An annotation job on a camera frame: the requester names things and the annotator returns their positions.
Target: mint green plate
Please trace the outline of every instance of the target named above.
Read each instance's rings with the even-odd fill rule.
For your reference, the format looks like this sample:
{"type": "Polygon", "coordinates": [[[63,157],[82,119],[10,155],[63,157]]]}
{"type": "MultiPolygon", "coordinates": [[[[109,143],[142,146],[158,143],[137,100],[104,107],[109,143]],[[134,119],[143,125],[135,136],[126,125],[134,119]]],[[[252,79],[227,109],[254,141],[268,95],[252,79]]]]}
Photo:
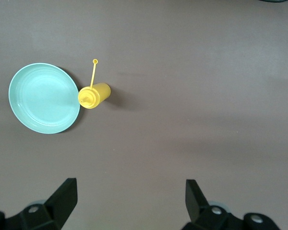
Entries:
{"type": "Polygon", "coordinates": [[[9,100],[21,123],[45,134],[66,130],[80,110],[74,81],[60,68],[46,63],[20,69],[10,83],[9,100]]]}

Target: yellow bottle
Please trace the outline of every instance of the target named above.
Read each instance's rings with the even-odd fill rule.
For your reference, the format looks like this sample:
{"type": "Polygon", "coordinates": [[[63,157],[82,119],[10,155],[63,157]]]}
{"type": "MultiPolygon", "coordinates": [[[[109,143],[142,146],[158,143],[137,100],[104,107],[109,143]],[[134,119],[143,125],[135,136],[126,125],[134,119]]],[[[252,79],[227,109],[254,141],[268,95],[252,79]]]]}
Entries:
{"type": "Polygon", "coordinates": [[[107,99],[111,94],[111,89],[106,83],[98,83],[93,85],[97,59],[93,60],[93,74],[91,85],[82,88],[78,94],[78,101],[80,105],[87,109],[93,109],[98,106],[101,102],[107,99]]]}

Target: tabletop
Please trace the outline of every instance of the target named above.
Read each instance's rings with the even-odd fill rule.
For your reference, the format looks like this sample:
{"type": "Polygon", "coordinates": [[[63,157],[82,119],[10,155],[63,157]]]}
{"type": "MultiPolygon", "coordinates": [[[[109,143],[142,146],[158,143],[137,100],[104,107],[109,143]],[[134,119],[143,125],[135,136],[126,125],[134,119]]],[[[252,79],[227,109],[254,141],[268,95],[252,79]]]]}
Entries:
{"type": "Polygon", "coordinates": [[[186,179],[233,215],[288,229],[288,1],[0,0],[0,210],[68,177],[65,230],[180,230],[186,179]],[[8,89],[31,63],[111,95],[58,134],[26,128],[8,89]]]}

